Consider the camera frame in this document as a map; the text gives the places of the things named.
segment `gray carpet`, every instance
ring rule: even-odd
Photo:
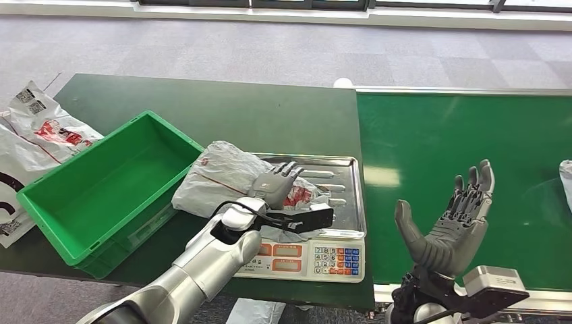
[[[28,80],[55,95],[78,72],[304,86],[348,77],[377,86],[572,88],[572,34],[0,16],[0,111]],[[0,273],[0,291],[0,323],[66,324],[133,288]],[[194,322],[224,323],[233,302],[215,298]],[[281,319],[364,322],[353,311],[322,307],[288,306]]]

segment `digital scale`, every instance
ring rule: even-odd
[[[353,157],[257,154],[272,164],[295,161],[300,175],[324,192],[334,208],[331,227],[306,242],[263,238],[258,255],[235,277],[357,283],[366,268],[366,216],[358,161]]]

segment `green plastic crate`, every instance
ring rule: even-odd
[[[68,265],[100,279],[175,214],[171,197],[203,150],[146,111],[17,197]]]

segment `black cable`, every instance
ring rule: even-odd
[[[421,321],[415,322],[414,324],[429,324],[429,323],[436,321],[438,319],[442,319],[445,316],[453,315],[456,312],[457,311],[454,309],[449,309],[449,310],[446,310],[445,312],[441,312],[441,313],[435,314],[433,316],[429,316],[426,319],[422,319]]]
[[[242,208],[246,209],[247,211],[255,214],[256,216],[263,218],[267,221],[271,221],[273,223],[280,223],[280,224],[290,223],[290,220],[277,219],[277,218],[272,218],[272,217],[266,216],[262,213],[259,213],[258,211],[255,211],[254,209],[250,208],[249,206],[243,204],[242,202],[237,202],[236,200],[225,200],[225,201],[221,202],[220,205],[214,209],[214,211],[210,215],[209,219],[213,218],[221,210],[221,208],[223,208],[224,205],[228,205],[228,204],[239,205],[240,207],[242,207]]]

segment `robotic arm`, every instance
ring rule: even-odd
[[[456,289],[455,276],[469,266],[488,227],[494,174],[488,160],[479,169],[469,169],[466,187],[460,175],[455,177],[447,208],[427,236],[413,222],[409,203],[397,201],[395,223],[414,266],[392,293],[389,323],[454,323],[454,313],[482,319],[529,296],[516,270],[498,267],[476,267],[463,277],[466,292]]]
[[[225,201],[194,236],[169,270],[129,296],[103,305],[78,324],[182,324],[205,300],[211,301],[233,275],[258,253],[263,225],[295,233],[329,227],[333,210],[326,204],[311,211],[278,211],[303,171],[295,163],[276,166],[252,185],[249,197]],[[231,207],[217,215],[223,205]]]

